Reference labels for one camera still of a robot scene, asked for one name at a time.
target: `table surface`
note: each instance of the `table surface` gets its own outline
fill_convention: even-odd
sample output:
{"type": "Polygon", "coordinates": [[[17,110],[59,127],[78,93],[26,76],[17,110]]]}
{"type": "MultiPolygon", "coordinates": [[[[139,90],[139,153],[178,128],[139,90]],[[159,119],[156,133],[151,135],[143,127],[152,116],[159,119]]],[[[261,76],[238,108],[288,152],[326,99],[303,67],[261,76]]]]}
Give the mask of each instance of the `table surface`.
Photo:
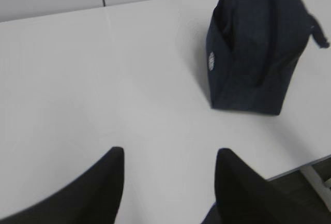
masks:
{"type": "MultiPolygon", "coordinates": [[[[331,37],[329,0],[304,0],[331,37]]],[[[0,23],[0,218],[125,149],[116,223],[200,223],[217,150],[265,178],[331,154],[331,49],[310,39],[280,116],[212,110],[217,0],[153,0],[0,23]]]]}

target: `table leg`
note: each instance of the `table leg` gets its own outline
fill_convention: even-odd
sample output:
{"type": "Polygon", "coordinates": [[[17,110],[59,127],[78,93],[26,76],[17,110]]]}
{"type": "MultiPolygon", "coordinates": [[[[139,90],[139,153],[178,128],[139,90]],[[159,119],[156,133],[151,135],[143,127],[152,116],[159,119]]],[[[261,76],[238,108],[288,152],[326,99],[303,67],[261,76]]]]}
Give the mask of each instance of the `table leg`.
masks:
{"type": "Polygon", "coordinates": [[[309,184],[323,200],[328,210],[331,212],[331,179],[323,182],[321,177],[317,174],[312,166],[303,166],[300,168],[300,172],[303,174],[309,184]]]}

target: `dark navy bag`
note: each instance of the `dark navy bag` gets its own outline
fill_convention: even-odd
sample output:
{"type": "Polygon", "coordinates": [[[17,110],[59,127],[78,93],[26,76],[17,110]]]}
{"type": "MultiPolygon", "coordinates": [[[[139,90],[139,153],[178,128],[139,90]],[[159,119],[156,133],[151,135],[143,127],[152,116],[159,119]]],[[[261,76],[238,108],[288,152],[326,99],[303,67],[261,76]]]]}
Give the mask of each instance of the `dark navy bag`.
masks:
{"type": "Polygon", "coordinates": [[[329,47],[302,0],[219,0],[206,42],[212,108],[279,115],[310,35],[329,47]]]}

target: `bag handle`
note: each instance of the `bag handle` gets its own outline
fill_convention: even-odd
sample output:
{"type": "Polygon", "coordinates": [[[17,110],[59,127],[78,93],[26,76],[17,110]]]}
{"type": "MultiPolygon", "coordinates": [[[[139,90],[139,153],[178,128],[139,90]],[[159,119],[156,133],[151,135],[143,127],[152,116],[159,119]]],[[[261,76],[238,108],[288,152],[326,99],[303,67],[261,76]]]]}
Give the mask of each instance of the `bag handle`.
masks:
{"type": "Polygon", "coordinates": [[[316,18],[309,15],[311,21],[311,34],[316,41],[316,43],[320,46],[320,48],[329,48],[330,42],[328,42],[327,38],[324,36],[322,28],[316,18]]]}

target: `floor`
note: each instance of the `floor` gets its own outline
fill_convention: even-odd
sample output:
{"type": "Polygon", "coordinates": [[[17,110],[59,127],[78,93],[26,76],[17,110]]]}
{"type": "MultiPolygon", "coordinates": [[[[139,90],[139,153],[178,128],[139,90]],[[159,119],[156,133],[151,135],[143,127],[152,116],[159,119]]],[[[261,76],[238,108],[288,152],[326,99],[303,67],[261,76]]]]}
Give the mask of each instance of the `floor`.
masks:
{"type": "MultiPolygon", "coordinates": [[[[331,158],[316,163],[313,167],[323,181],[331,178],[331,158]]],[[[303,206],[326,212],[331,217],[323,201],[299,171],[272,180],[270,183],[303,206]]]]}

